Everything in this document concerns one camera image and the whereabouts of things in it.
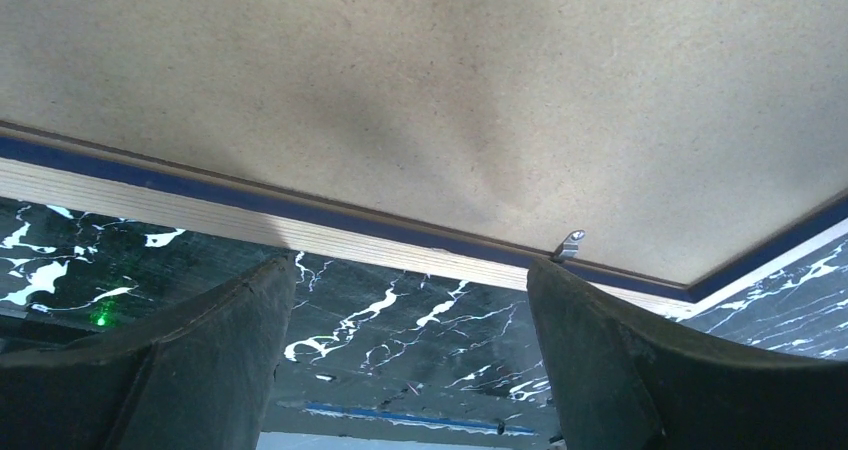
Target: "metal clip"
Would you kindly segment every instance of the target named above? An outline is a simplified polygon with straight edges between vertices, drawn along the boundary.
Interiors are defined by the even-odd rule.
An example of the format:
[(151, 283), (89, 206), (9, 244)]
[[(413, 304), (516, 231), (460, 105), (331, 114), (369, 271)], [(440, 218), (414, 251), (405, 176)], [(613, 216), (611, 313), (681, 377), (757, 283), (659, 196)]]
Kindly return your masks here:
[(554, 254), (551, 256), (551, 261), (556, 263), (562, 263), (569, 258), (574, 258), (577, 256), (577, 245), (580, 243), (580, 240), (583, 240), (583, 237), (586, 236), (586, 232), (583, 230), (575, 230), (571, 232), (562, 243), (559, 244), (557, 249), (554, 251)]

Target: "white marble veining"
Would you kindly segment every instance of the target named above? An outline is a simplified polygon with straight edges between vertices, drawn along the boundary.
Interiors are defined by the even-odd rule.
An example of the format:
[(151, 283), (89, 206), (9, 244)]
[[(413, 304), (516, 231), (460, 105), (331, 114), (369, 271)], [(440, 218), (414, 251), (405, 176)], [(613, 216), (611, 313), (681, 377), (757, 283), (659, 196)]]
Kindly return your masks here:
[(184, 229), (176, 228), (173, 232), (145, 235), (147, 241), (145, 242), (144, 246), (154, 248), (164, 247), (183, 233), (185, 233)]
[(305, 252), (298, 252), (297, 256), (294, 259), (294, 264), (300, 270), (300, 280), (298, 280), (297, 283), (305, 282), (306, 281), (306, 274), (308, 273), (309, 275), (311, 275), (311, 277), (309, 278), (309, 283), (307, 285), (309, 287), (309, 293), (312, 293), (312, 291), (315, 290), (315, 284), (318, 283), (318, 281), (321, 280), (321, 274), (324, 273), (325, 271), (327, 271), (327, 268), (330, 266), (331, 263), (333, 263), (333, 260), (326, 260), (324, 262), (324, 268), (322, 268), (321, 270), (319, 270), (317, 272), (313, 272), (312, 270), (310, 270), (309, 268), (306, 268), (306, 266), (304, 266), (301, 263), (301, 260), (303, 260), (303, 257), (305, 255), (306, 255)]
[(682, 323), (768, 350), (848, 359), (846, 245), (842, 237)]
[(512, 325), (512, 318), (515, 316), (516, 310), (517, 310), (516, 304), (511, 303), (504, 308), (501, 308), (501, 309), (498, 309), (498, 310), (493, 310), (493, 311), (488, 312), (484, 315), (461, 315), (461, 316), (456, 317), (452, 320), (445, 321), (443, 323), (443, 325), (447, 326), (447, 328), (444, 330), (444, 332), (442, 332), (442, 334), (446, 333), (446, 332), (455, 332), (456, 326), (459, 325), (462, 322), (467, 322), (469, 320), (485, 320), (487, 318), (490, 318), (493, 315), (497, 315), (499, 313), (504, 313), (504, 312), (509, 311), (509, 315), (507, 316), (507, 321), (504, 322), (503, 326), (501, 327), (500, 332), (492, 333), (491, 335), (489, 335), (489, 337), (487, 337), (483, 340), (471, 342), (471, 344), (468, 345), (468, 346), (457, 347), (453, 351), (451, 351), (450, 355), (459, 355), (461, 353), (466, 353), (469, 350), (474, 350), (476, 348), (480, 348), (484, 345), (487, 345), (491, 342), (494, 342), (495, 340), (497, 340), (500, 337), (503, 337), (504, 334), (506, 334), (507, 330), (509, 329), (509, 326)]
[[(89, 213), (82, 213), (80, 217), (75, 217), (71, 210), (64, 207), (56, 205), (46, 205), (46, 207), (62, 217), (73, 221), (78, 229), (76, 235), (83, 232), (86, 225), (90, 225), (90, 227), (98, 231), (95, 237), (96, 240), (93, 244), (84, 247), (80, 245), (74, 246), (73, 253), (68, 255), (59, 253), (58, 249), (51, 245), (25, 241), (29, 238), (29, 232), (32, 228), (32, 224), (27, 222), (23, 215), (32, 208), (32, 205), (22, 206), (15, 214), (15, 219), (21, 222), (20, 227), (18, 227), (18, 229), (10, 235), (3, 238), (2, 243), (0, 243), (0, 249), (10, 251), (15, 249), (28, 249), (35, 255), (28, 258), (0, 257), (0, 260), (5, 260), (12, 264), (12, 269), (7, 272), (8, 275), (14, 278), (25, 279), (28, 283), (23, 289), (10, 292), (6, 296), (0, 298), (0, 302), (9, 302), (14, 305), (26, 306), (30, 295), (35, 292), (54, 293), (56, 291), (56, 280), (67, 275), (68, 265), (71, 261), (80, 261), (87, 264), (92, 263), (92, 260), (89, 257), (98, 253), (99, 250), (97, 249), (97, 246), (100, 242), (100, 232), (102, 232), (105, 227), (133, 222), (132, 220), (127, 219), (116, 219), (116, 222), (104, 225), (86, 224), (84, 223), (84, 219), (90, 215)], [(163, 247), (183, 232), (185, 232), (185, 230), (175, 229), (170, 233), (147, 235), (147, 246)], [(31, 309), (41, 312), (78, 310), (88, 307), (107, 297), (115, 297), (124, 294), (133, 295), (131, 291), (136, 288), (137, 285), (118, 286), (110, 289), (97, 287), (96, 290), (102, 293), (99, 293), (96, 297), (83, 305), (73, 307), (49, 307), (43, 304), (32, 304)]]
[(471, 382), (464, 383), (460, 387), (460, 390), (477, 392), (483, 388), (500, 388), (510, 385), (514, 382), (521, 382), (509, 388), (509, 390), (507, 391), (509, 398), (512, 400), (535, 402), (534, 397), (536, 395), (546, 394), (550, 392), (550, 382), (548, 381), (548, 378), (546, 376), (526, 380), (524, 378), (524, 374), (542, 368), (544, 368), (544, 362), (540, 360), (535, 365), (529, 368), (525, 368), (524, 370), (518, 372), (511, 372), (507, 375), (503, 375), (503, 367), (493, 368), (492, 365), (486, 365), (456, 380), (455, 382), (450, 384), (448, 388), (457, 387), (463, 382)]
[[(421, 333), (415, 335), (415, 337), (409, 341), (404, 342), (399, 338), (390, 338), (386, 343), (382, 343), (371, 350), (365, 352), (365, 360), (359, 365), (359, 368), (366, 370), (370, 373), (375, 368), (382, 367), (383, 365), (387, 365), (392, 360), (402, 356), (406, 353), (406, 350), (421, 341)], [(375, 351), (380, 351), (380, 353), (384, 353), (382, 359), (374, 361), (371, 360), (372, 355), (374, 355)]]
[(381, 311), (392, 306), (397, 301), (398, 296), (394, 293), (396, 283), (397, 279), (393, 280), (389, 284), (390, 286), (385, 291), (385, 298), (383, 300), (374, 302), (367, 308), (354, 312), (340, 320), (339, 326), (333, 330), (331, 335), (316, 335), (314, 337), (291, 343), (286, 346), (283, 355), (286, 359), (296, 362), (298, 357), (297, 348), (299, 346), (306, 346), (312, 348), (318, 353), (318, 356), (314, 357), (310, 362), (314, 363), (315, 361), (329, 355), (330, 352), (346, 346), (351, 342), (351, 340), (353, 340), (353, 336), (363, 323), (377, 318)]
[[(421, 286), (419, 286), (419, 288), (421, 288), (423, 285), (424, 285), (424, 281), (421, 282)], [(440, 323), (439, 319), (436, 318), (436, 315), (438, 315), (440, 313), (445, 313), (448, 310), (450, 310), (451, 307), (453, 307), (453, 304), (455, 304), (456, 301), (459, 299), (459, 297), (461, 297), (461, 296), (463, 296), (467, 293), (467, 292), (462, 291), (462, 289), (465, 288), (466, 285), (468, 285), (468, 281), (466, 281), (466, 280), (459, 282), (459, 287), (457, 287), (456, 290), (448, 292), (448, 296), (451, 299), (446, 301), (446, 302), (443, 302), (443, 303), (436, 305), (435, 307), (433, 307), (433, 310), (431, 310), (429, 314), (427, 314), (427, 315), (419, 318), (418, 320), (416, 320), (415, 324), (418, 325), (418, 326), (413, 328), (413, 330), (418, 330), (418, 329), (424, 327), (424, 325), (427, 325), (427, 322)]]

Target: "black marble surface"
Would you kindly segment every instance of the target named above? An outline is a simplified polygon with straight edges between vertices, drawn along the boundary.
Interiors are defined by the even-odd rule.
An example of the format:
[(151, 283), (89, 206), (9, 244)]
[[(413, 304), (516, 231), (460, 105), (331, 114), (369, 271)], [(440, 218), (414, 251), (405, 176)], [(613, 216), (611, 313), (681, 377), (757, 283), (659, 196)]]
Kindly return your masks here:
[(848, 236), (681, 323), (745, 345), (848, 360)]
[(0, 308), (93, 330), (209, 290), (278, 252), (9, 199), (0, 199), (0, 238)]
[[(0, 232), (0, 310), (95, 331), (279, 252), (8, 199)], [(395, 438), (441, 443), (546, 448), (557, 434), (525, 293), (304, 253), (297, 265), (272, 410), (299, 418), (275, 420), (272, 411), (266, 430), (330, 419), (311, 428), (335, 434), (339, 418), (355, 416), (357, 429), (384, 420), (402, 430)]]

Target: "blue edge banding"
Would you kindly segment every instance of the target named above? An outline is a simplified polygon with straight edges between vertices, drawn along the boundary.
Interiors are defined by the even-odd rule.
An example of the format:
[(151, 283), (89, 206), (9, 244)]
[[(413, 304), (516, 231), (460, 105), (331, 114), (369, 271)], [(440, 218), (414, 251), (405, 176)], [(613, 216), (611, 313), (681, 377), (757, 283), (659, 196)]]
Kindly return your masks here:
[[(465, 427), (469, 430), (473, 429), (481, 429), (481, 430), (492, 430), (497, 432), (498, 426), (490, 423), (482, 423), (482, 422), (461, 422), (457, 420), (450, 420), (448, 418), (428, 418), (428, 417), (415, 417), (412, 415), (403, 415), (399, 413), (389, 413), (389, 412), (378, 412), (376, 410), (369, 410), (367, 408), (344, 408), (338, 407), (334, 405), (325, 405), (321, 403), (310, 403), (306, 405), (306, 408), (309, 410), (319, 410), (324, 412), (332, 412), (339, 414), (342, 416), (349, 416), (354, 418), (374, 418), (379, 420), (387, 420), (389, 422), (397, 422), (397, 423), (411, 423), (411, 424), (423, 424), (423, 425), (450, 425), (452, 427)], [(532, 429), (525, 427), (507, 427), (507, 429), (511, 433), (518, 433), (528, 436), (535, 436), (536, 432)]]
[[(425, 248), (440, 248), (457, 255), (521, 268), (529, 268), (533, 260), (533, 257), (519, 252), (434, 235), (389, 223), (375, 222), (281, 198), (258, 195), (222, 185), (169, 175), (12, 137), (0, 136), (0, 157), (386, 240)], [(672, 285), (606, 272), (602, 269), (569, 264), (568, 262), (562, 264), (562, 266), (575, 275), (594, 283), (672, 300), (696, 303), (846, 217), (848, 217), (848, 196), (748, 255), (732, 262), (714, 275), (690, 286), (685, 291)]]

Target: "metal bracket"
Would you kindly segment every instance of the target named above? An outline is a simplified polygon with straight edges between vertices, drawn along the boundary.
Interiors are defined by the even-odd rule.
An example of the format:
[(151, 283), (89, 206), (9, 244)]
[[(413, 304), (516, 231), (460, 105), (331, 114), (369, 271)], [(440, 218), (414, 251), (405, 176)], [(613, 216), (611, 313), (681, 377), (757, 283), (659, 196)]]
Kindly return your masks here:
[(548, 443), (551, 445), (548, 447), (548, 450), (568, 450), (565, 445), (565, 439), (562, 437), (562, 432), (549, 438)]
[(554, 254), (551, 255), (551, 261), (556, 263), (562, 263), (569, 258), (574, 258), (577, 256), (577, 245), (580, 244), (580, 241), (583, 240), (583, 237), (586, 236), (586, 232), (583, 230), (575, 230), (571, 232), (562, 243), (559, 244), (557, 249), (554, 251)]

